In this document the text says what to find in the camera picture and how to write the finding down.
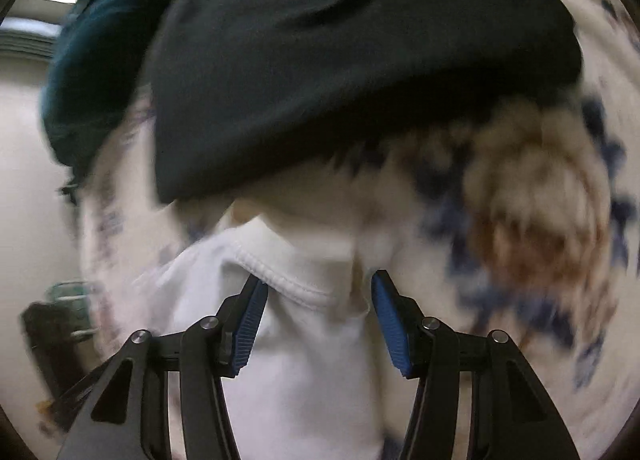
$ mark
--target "white cloth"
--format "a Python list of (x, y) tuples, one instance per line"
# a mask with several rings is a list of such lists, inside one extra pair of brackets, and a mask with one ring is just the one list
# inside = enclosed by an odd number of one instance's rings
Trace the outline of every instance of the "white cloth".
[(121, 320), (130, 331), (184, 331), (239, 293), (250, 271), (272, 289), (248, 365), (223, 380), (240, 456), (378, 460), (383, 433), (365, 328), (369, 304), (353, 238), (243, 201), (218, 228), (140, 277)]

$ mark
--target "blue gripper pad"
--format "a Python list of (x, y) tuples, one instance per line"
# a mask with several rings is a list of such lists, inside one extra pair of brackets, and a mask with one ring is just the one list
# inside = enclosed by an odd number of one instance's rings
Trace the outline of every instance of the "blue gripper pad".
[(408, 332), (399, 311), (401, 297), (386, 270), (377, 271), (371, 278), (371, 299), (391, 361), (403, 377), (408, 377), (413, 368)]
[(267, 303), (269, 286), (258, 280), (254, 291), (247, 303), (246, 310), (240, 319), (238, 329), (234, 333), (234, 354), (231, 358), (231, 370), (234, 375), (240, 372), (240, 368), (246, 366), (249, 361), (251, 348), (254, 347), (255, 334), (260, 326), (260, 319)]

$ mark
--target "black fabric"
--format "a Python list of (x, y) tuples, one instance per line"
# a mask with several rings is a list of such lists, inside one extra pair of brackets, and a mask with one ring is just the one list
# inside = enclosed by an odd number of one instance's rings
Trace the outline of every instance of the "black fabric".
[(159, 198), (548, 93), (573, 30), (559, 0), (181, 0), (151, 65)]

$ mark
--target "dark green fabric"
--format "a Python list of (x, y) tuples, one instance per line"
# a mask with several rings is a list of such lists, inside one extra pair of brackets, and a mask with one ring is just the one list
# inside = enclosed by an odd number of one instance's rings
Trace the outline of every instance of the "dark green fabric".
[(78, 0), (60, 34), (42, 98), (56, 159), (85, 178), (122, 121), (136, 77), (171, 0)]

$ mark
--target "metal screw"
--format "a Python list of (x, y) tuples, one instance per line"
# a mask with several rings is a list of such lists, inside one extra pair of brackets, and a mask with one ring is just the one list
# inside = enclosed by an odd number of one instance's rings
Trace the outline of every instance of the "metal screw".
[(212, 315), (208, 315), (200, 319), (200, 326), (205, 330), (210, 330), (218, 326), (218, 318)]
[(440, 328), (440, 321), (434, 317), (425, 317), (422, 320), (422, 328), (425, 330), (437, 330)]
[(133, 332), (131, 335), (131, 340), (135, 342), (135, 344), (139, 345), (140, 343), (145, 342), (149, 338), (150, 333), (146, 330), (138, 330)]
[(509, 336), (507, 335), (507, 332), (503, 332), (502, 330), (496, 330), (492, 332), (491, 337), (495, 342), (500, 343), (501, 345), (509, 341)]

